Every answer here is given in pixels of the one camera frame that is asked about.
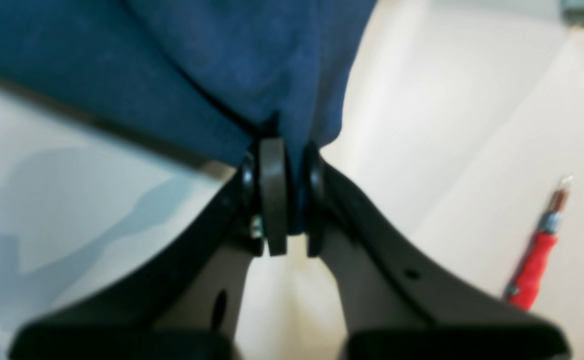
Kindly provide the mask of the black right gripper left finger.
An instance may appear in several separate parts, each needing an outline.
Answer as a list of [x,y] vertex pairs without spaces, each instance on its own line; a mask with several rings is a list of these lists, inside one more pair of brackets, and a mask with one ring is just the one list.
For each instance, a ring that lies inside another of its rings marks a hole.
[[11,360],[230,360],[253,258],[287,253],[283,139],[267,138],[193,223],[106,289],[19,331]]

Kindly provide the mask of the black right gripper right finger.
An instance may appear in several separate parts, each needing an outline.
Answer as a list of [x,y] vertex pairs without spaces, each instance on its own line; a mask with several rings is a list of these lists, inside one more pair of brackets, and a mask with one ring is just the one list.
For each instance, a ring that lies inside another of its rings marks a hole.
[[346,360],[568,360],[562,331],[461,280],[411,244],[315,144],[308,255],[337,281]]

